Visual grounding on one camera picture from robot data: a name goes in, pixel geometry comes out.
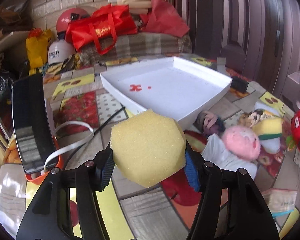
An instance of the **cardboard box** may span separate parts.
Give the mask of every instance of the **cardboard box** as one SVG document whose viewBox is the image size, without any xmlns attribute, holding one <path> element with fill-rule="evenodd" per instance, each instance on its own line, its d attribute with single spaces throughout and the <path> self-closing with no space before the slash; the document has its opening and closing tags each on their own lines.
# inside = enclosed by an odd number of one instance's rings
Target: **cardboard box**
<svg viewBox="0 0 300 240">
<path fill-rule="evenodd" d="M 133 114 L 147 109 L 174 118 L 183 130 L 229 90 L 232 79 L 179 57 L 114 67 L 101 73 L 103 87 Z"/>
</svg>

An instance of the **bag handle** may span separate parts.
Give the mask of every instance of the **bag handle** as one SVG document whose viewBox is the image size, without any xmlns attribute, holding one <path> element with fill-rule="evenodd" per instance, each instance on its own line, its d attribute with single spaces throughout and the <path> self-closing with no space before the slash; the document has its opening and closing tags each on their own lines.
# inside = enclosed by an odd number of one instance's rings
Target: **bag handle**
<svg viewBox="0 0 300 240">
<path fill-rule="evenodd" d="M 96 34 L 96 30 L 93 26 L 92 23 L 89 23 L 89 28 L 90 28 L 90 34 L 92 35 L 92 38 L 93 38 L 93 41 L 94 41 L 94 45 L 96 46 L 97 48 L 97 52 L 100 54 L 100 55 L 104 55 L 106 53 L 108 53 L 113 47 L 114 45 L 116 44 L 117 42 L 117 33 L 115 31 L 115 27 L 114 27 L 114 21 L 113 21 L 113 16 L 112 16 L 112 13 L 109 13 L 108 14 L 108 20 L 109 20 L 109 28 L 110 28 L 110 31 L 111 31 L 111 35 L 112 35 L 112 38 L 113 38 L 113 43 L 105 48 L 105 49 L 101 49 L 101 45 L 100 45 L 100 42 L 99 42 L 99 38 Z"/>
</svg>

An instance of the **smartphone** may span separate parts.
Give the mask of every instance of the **smartphone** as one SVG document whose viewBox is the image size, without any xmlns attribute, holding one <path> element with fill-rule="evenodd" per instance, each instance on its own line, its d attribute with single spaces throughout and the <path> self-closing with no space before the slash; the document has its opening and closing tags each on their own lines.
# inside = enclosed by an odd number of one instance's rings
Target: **smartphone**
<svg viewBox="0 0 300 240">
<path fill-rule="evenodd" d="M 44 102 L 42 74 L 14 82 L 11 101 L 13 129 L 23 169 L 26 174 L 40 172 L 47 157 L 56 151 Z M 47 168 L 57 163 L 58 157 Z"/>
</svg>

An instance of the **white strap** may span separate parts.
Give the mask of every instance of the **white strap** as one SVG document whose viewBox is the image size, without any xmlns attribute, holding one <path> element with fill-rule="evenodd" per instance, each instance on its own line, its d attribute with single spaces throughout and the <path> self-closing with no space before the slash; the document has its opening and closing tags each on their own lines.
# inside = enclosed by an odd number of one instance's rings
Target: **white strap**
<svg viewBox="0 0 300 240">
<path fill-rule="evenodd" d="M 76 149 L 76 148 L 78 148 L 79 146 L 81 146 L 81 145 L 87 143 L 88 141 L 90 141 L 90 140 L 92 139 L 92 137 L 93 137 L 93 135 L 94 135 L 93 128 L 92 128 L 89 124 L 87 124 L 87 123 L 85 123 L 85 122 L 80 122 L 80 121 L 68 121 L 68 122 L 65 122 L 65 123 L 59 125 L 59 126 L 55 129 L 55 132 L 59 131 L 62 127 L 65 127 L 65 126 L 67 126 L 67 125 L 69 125 L 69 124 L 77 124 L 77 125 L 85 126 L 85 127 L 87 127 L 87 128 L 90 130 L 91 134 L 90 134 L 89 136 L 87 136 L 86 138 L 84 138 L 84 139 L 81 139 L 81 140 L 79 140 L 79 141 L 77 141 L 77 142 L 74 142 L 74 143 L 72 143 L 72 144 L 69 144 L 68 146 L 65 146 L 65 147 L 63 147 L 63 148 L 61 148 L 61 149 L 58 149 L 58 150 L 56 150 L 55 152 L 51 153 L 51 154 L 48 156 L 48 158 L 47 158 L 47 160 L 46 160 L 46 162 L 45 162 L 45 164 L 44 164 L 44 167 L 43 167 L 43 172 L 44 172 L 44 173 L 47 172 L 47 167 L 46 167 L 46 166 L 47 166 L 47 164 L 48 164 L 49 161 L 51 161 L 52 159 L 54 159 L 55 157 L 57 157 L 57 156 L 59 156 L 59 155 L 61 155 L 61 154 L 63 154 L 63 153 L 66 153 L 66 152 L 68 152 L 68 151 L 71 151 L 71 150 L 73 150 L 73 149 Z"/>
</svg>

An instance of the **yellow bag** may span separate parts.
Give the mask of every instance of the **yellow bag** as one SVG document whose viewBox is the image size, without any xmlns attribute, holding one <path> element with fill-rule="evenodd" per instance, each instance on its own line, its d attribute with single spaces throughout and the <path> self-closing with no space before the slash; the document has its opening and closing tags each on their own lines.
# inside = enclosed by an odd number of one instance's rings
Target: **yellow bag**
<svg viewBox="0 0 300 240">
<path fill-rule="evenodd" d="M 38 37 L 26 39 L 30 68 L 39 68 L 48 62 L 48 50 L 53 39 L 53 33 L 50 29 L 42 32 Z"/>
</svg>

